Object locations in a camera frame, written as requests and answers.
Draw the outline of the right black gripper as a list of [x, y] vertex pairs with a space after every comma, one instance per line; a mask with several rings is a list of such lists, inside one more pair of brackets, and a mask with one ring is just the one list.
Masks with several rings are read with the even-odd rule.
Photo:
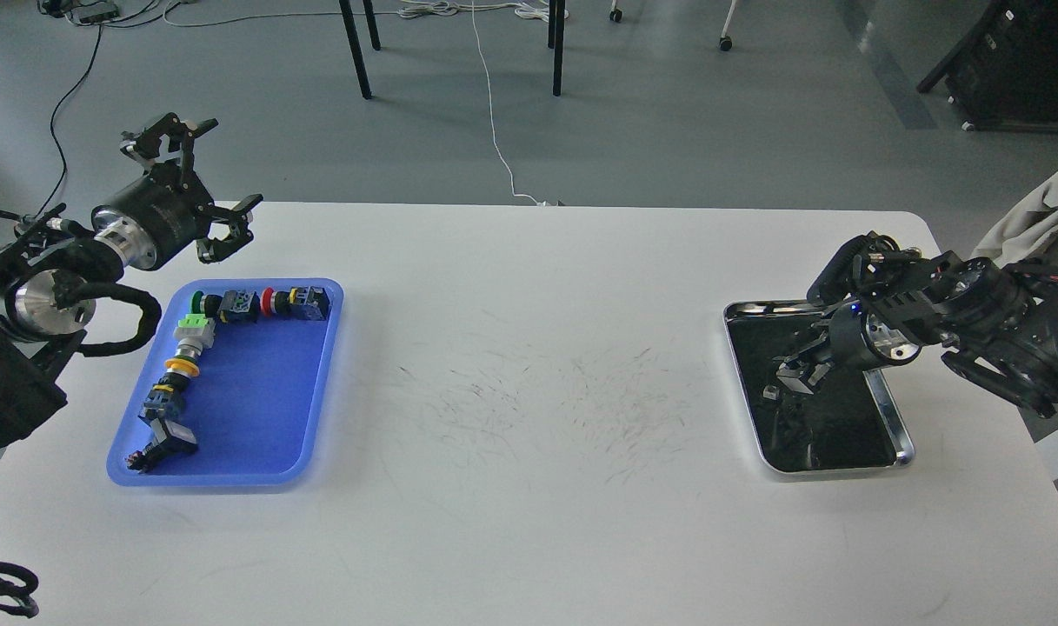
[[788, 354], [776, 360], [776, 379], [798, 395], [814, 395], [834, 368], [871, 371], [902, 366], [922, 354], [922, 345], [891, 329], [862, 306], [842, 306], [829, 320], [792, 333]]

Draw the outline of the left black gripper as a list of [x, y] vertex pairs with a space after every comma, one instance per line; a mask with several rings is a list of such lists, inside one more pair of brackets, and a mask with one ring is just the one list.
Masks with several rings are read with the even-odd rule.
[[[263, 195], [250, 195], [225, 209], [194, 173], [196, 139], [218, 126], [168, 112], [139, 132], [124, 131], [120, 153], [135, 160], [146, 173], [111, 195], [91, 211], [96, 238], [113, 248], [123, 265], [152, 272], [197, 239], [203, 264], [227, 260], [254, 239], [250, 223]], [[188, 174], [182, 181], [182, 174]], [[209, 227], [227, 227], [223, 238], [209, 237]]]

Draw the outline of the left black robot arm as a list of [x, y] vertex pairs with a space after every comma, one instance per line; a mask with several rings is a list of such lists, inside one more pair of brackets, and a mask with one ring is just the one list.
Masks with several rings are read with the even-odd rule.
[[122, 283], [127, 266], [156, 272], [190, 245], [214, 264], [253, 239], [262, 195], [225, 209], [195, 172], [195, 142], [215, 127], [168, 112], [124, 132], [120, 150], [143, 174], [96, 206], [90, 226], [63, 218], [63, 203], [0, 209], [0, 449], [63, 408], [57, 380], [73, 356], [128, 354], [156, 335], [162, 305]]

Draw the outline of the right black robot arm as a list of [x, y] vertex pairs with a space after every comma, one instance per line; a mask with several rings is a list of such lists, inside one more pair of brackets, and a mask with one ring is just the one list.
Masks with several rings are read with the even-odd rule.
[[941, 345], [951, 372], [1041, 417], [1058, 405], [1058, 266], [923, 256], [870, 231], [839, 247], [807, 292], [822, 309], [776, 380], [814, 395], [838, 369], [913, 362]]

